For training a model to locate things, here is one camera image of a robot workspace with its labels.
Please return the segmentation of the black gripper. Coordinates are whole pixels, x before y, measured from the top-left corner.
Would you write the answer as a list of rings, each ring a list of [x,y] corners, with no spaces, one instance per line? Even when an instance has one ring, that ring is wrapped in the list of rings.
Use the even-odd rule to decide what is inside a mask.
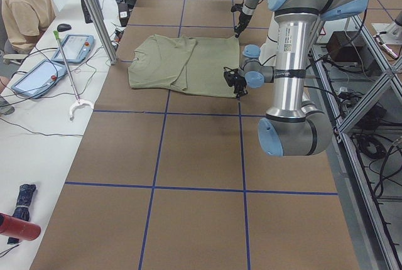
[[[236,94],[236,99],[240,99],[241,96],[245,96],[248,94],[248,91],[246,89],[247,87],[247,82],[244,78],[238,78],[235,79],[234,81],[234,93],[242,93],[240,94]]]
[[[239,31],[244,31],[247,28],[251,18],[252,18],[251,15],[240,13],[239,22],[236,25],[236,32],[235,32],[236,38],[238,38],[241,34],[241,32],[239,32]]]

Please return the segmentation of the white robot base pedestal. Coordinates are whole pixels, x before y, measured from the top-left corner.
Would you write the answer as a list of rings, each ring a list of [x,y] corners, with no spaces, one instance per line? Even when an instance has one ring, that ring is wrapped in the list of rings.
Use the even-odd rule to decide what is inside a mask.
[[[277,52],[278,46],[278,29],[279,25],[274,20],[274,17],[271,18],[271,22],[269,25],[269,29],[267,32],[266,42],[261,45],[261,53],[259,56],[259,61],[261,64],[264,63],[265,66],[274,66],[276,62],[276,58],[273,57],[269,61],[265,62],[268,58],[272,57]]]

